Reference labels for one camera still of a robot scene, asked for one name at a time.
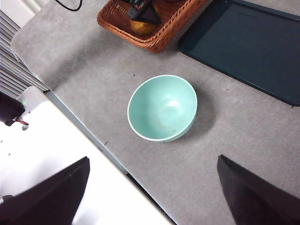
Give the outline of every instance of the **white radiator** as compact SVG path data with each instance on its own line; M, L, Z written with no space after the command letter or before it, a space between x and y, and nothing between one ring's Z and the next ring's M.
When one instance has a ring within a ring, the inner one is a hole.
M10 49L15 33L49 0L2 0L0 11L0 91L17 98L27 87L48 90Z

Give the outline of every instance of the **gray surface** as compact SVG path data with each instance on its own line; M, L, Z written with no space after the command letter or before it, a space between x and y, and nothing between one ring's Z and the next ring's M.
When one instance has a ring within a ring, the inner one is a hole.
M298 0L255 3L300 12ZM110 153L176 223L234 224L218 180L219 154L300 197L300 108L178 52L191 22L153 54L97 25L104 4L85 0L73 13L50 2L16 34L12 48L101 143L108 141ZM192 128L168 143L141 139L126 116L133 91L160 74L187 79L199 103Z

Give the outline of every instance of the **black cable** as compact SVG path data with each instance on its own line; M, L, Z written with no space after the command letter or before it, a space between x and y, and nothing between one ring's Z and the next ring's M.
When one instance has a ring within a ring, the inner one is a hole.
M65 5L63 5L60 1L58 1L58 0L55 0L58 4L60 4L61 6L63 6L64 8L66 8L67 10L70 10L70 11L73 11L73 12L76 12L76 11L78 11L80 8L81 8L81 5L82 5L82 3L83 3L83 0L80 0L80 3L79 3L79 6L78 6L78 8L75 8L75 9L73 9L73 8L68 8L68 7L66 7Z

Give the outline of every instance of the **white surface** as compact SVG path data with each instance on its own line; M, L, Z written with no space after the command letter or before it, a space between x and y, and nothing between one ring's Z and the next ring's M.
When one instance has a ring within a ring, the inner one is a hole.
M49 0L1 0L1 10L23 27Z
M74 225L171 224L44 94L25 92L20 98L30 108L41 103L23 116L25 131L0 123L0 196L17 195L87 156L90 176Z

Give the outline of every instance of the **red wire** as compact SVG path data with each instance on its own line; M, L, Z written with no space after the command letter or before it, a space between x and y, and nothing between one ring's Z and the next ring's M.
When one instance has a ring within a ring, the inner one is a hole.
M19 119L15 119L15 122L19 122L19 123L22 123L23 125L29 125L29 123L26 123L22 120L19 120Z

